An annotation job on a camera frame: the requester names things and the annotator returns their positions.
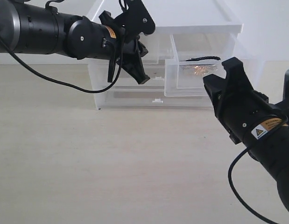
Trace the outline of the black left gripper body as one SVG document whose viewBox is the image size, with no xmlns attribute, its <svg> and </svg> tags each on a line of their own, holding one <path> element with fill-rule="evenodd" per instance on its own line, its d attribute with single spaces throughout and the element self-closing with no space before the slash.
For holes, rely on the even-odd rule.
<svg viewBox="0 0 289 224">
<path fill-rule="evenodd" d="M 116 39 L 113 43 L 114 56 L 113 66 L 116 65 L 122 68 L 142 68 L 144 57 L 144 44 L 140 41 L 141 36 L 137 35 L 133 40 L 128 43 L 122 42 L 122 39 Z"/>
</svg>

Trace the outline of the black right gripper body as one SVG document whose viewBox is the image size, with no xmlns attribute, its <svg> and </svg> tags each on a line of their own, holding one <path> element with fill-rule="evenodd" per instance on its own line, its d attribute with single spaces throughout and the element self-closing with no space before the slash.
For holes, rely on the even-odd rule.
<svg viewBox="0 0 289 224">
<path fill-rule="evenodd" d="M 289 101 L 277 104 L 251 88 L 222 88 L 214 92 L 216 118 L 234 144 L 254 145 L 260 140 L 278 144 L 289 138 Z"/>
</svg>

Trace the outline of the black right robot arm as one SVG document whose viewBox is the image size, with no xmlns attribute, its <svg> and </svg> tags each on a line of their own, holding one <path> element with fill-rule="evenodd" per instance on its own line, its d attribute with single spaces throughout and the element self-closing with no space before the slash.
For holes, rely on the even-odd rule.
<svg viewBox="0 0 289 224">
<path fill-rule="evenodd" d="M 253 88 L 241 60 L 233 57 L 222 66 L 226 77 L 210 74 L 203 78 L 215 117 L 232 142 L 244 144 L 244 153 L 273 177 L 289 212 L 289 70 L 284 77 L 282 101 L 271 104 L 265 94 Z"/>
</svg>

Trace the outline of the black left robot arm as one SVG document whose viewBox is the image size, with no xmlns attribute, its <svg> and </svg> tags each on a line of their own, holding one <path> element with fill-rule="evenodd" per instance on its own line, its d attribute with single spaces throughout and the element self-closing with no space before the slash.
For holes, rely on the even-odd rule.
<svg viewBox="0 0 289 224">
<path fill-rule="evenodd" d="M 122 13 L 113 18 L 103 11 L 99 23 L 85 16 L 65 14 L 47 1 L 45 7 L 26 0 L 0 0 L 0 53 L 59 54 L 78 60 L 107 60 L 107 80 L 120 66 L 138 84 L 149 80 L 142 58 L 148 53 L 140 34 L 151 35 L 155 23 L 140 0 L 120 2 Z"/>
</svg>

